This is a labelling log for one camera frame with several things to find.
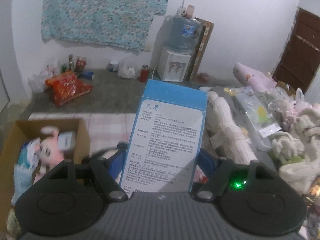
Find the blue package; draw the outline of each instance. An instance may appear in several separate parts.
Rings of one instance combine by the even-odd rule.
[[[14,195],[11,199],[12,206],[14,206],[18,198],[32,186],[32,173],[33,170],[15,164],[13,170]]]
[[[92,80],[92,79],[94,79],[94,73],[92,71],[85,70],[79,75],[79,78]]]
[[[120,180],[129,197],[191,190],[206,107],[203,91],[148,81]]]
[[[39,163],[38,155],[36,154],[36,146],[40,143],[40,139],[35,139],[30,142],[25,142],[20,150],[18,166],[23,166],[26,169],[34,171]]]

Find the red thermos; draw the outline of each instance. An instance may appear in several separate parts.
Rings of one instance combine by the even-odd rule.
[[[140,77],[139,77],[139,81],[142,82],[142,83],[147,82],[148,75],[149,75],[149,66],[148,65],[143,65],[142,69],[141,69],[141,74],[140,74]]]

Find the concrete floor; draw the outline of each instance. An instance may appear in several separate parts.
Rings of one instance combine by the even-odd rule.
[[[136,113],[145,83],[136,79],[120,79],[116,73],[95,70],[91,92],[56,107],[51,93],[37,94],[31,102],[33,113]]]
[[[67,104],[56,107],[49,91],[33,96],[31,103],[26,105],[8,104],[0,113],[0,152],[4,139],[8,135],[16,120],[27,120],[31,113],[136,113],[146,83],[136,79],[121,79],[116,73],[105,70],[94,70],[95,78],[92,81],[84,80],[93,85],[92,91]],[[200,83],[174,82],[177,85],[197,89]],[[240,84],[234,80],[218,80],[210,77],[206,86],[238,87]]]

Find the metal screw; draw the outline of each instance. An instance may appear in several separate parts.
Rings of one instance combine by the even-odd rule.
[[[213,193],[210,191],[203,190],[203,191],[199,191],[197,193],[197,196],[201,199],[211,199],[213,198]]]
[[[115,190],[115,191],[111,191],[109,193],[109,196],[111,199],[116,199],[116,200],[119,200],[119,199],[122,199],[125,197],[125,193],[123,191],[120,191],[120,190]]]

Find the blue box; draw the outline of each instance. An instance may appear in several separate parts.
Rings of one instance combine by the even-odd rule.
[[[191,189],[207,94],[149,80],[133,124],[120,185],[133,192]]]

